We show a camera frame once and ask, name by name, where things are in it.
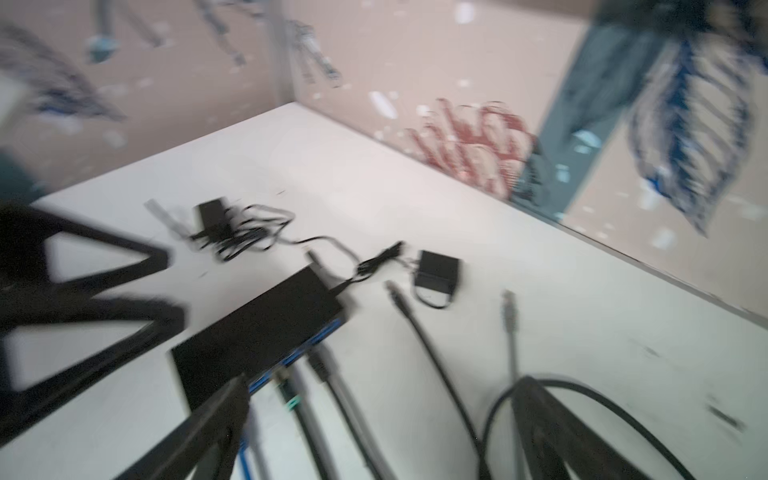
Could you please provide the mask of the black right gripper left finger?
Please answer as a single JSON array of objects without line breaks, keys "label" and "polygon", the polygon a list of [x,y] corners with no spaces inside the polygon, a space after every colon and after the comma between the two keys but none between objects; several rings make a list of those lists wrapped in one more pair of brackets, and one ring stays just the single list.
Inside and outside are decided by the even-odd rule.
[{"label": "black right gripper left finger", "polygon": [[117,478],[230,478],[248,411],[249,390],[245,377],[240,375],[229,380]]}]

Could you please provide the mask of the black network switch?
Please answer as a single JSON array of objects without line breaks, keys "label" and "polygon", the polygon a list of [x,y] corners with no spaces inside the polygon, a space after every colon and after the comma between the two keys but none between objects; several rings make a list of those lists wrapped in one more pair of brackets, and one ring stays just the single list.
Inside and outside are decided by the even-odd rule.
[{"label": "black network switch", "polygon": [[331,289],[306,267],[171,349],[188,407],[195,410],[229,380],[253,393],[277,366],[295,363],[347,321]]}]

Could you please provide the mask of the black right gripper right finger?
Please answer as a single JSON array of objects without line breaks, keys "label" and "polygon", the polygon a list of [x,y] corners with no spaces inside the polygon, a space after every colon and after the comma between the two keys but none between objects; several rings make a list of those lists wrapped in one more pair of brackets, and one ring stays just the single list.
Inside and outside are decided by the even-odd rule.
[{"label": "black right gripper right finger", "polygon": [[534,378],[517,382],[512,406],[533,479],[647,477]]}]

